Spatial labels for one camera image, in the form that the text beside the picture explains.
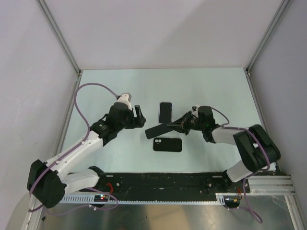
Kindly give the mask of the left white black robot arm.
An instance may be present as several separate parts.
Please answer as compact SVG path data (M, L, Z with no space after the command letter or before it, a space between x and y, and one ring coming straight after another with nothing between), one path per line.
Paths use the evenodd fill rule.
M114 103L107 114L88 127L86 135L75 146L46 162L33 162L27 189L46 208L54 207L65 195L79 190L93 188L102 191L106 187L106 173L100 168L90 166L76 173L71 170L115 139L120 131L142 128L145 122L139 105L131 108L128 103Z

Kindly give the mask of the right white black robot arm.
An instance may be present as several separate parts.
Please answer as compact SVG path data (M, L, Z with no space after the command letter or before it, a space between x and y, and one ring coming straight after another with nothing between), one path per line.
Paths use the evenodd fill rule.
M241 160L223 172L222 188L233 192L239 186L239 181L254 176L258 172L268 171L271 164L281 158L275 143L261 125L248 128L229 126L226 122L216 123L213 113L222 112L210 106L194 106L181 118L167 124L167 127L188 135L191 130L200 131L208 143L229 144L237 147Z

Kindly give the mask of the black phone case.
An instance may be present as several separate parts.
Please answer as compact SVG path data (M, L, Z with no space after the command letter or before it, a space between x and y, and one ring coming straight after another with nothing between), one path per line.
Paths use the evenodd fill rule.
M155 138L153 150L158 152L181 152L182 140L180 138Z

